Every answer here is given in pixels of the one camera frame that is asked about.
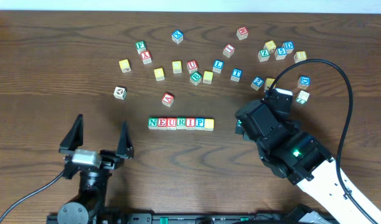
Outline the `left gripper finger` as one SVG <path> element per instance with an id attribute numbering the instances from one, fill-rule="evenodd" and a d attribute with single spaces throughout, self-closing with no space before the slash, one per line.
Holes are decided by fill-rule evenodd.
<path id="1" fill-rule="evenodd" d="M 124 121 L 121 127 L 120 138 L 118 142 L 118 147 L 116 150 L 116 156 L 122 159 L 132 159 L 134 157 L 134 147 L 132 145 L 127 122 Z"/>
<path id="2" fill-rule="evenodd" d="M 78 114 L 70 131 L 59 146 L 59 153 L 72 155 L 78 147 L 83 145 L 83 115 Z"/>

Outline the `green N block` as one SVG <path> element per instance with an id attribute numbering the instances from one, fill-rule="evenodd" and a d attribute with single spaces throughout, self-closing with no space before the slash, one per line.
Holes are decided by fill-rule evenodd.
<path id="1" fill-rule="evenodd" d="M 158 129 L 158 118 L 153 118 L 153 117 L 148 118 L 148 128 Z"/>

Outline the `red E block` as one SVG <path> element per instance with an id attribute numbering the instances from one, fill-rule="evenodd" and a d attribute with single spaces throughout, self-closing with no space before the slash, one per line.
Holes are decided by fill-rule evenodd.
<path id="1" fill-rule="evenodd" d="M 167 129 L 167 118 L 158 118 L 158 129 Z"/>

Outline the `green R block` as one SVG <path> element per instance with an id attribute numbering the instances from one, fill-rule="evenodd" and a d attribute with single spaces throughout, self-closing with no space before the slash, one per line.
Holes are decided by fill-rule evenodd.
<path id="1" fill-rule="evenodd" d="M 186 129 L 186 118 L 185 117 L 178 117 L 177 123 L 176 123 L 177 129 Z"/>

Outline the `blue P block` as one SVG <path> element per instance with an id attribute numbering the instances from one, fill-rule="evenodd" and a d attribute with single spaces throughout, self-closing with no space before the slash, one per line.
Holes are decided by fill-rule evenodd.
<path id="1" fill-rule="evenodd" d="M 195 129 L 204 130 L 205 128 L 205 118 L 196 118 L 195 119 Z"/>

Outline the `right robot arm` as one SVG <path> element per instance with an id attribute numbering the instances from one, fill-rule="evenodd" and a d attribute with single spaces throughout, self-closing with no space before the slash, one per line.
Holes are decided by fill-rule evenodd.
<path id="1" fill-rule="evenodd" d="M 254 142 L 262 163 L 319 202 L 339 223 L 381 223 L 381 211 L 336 169 L 331 153 L 288 118 L 293 95 L 273 90 L 235 117 L 236 133 Z"/>

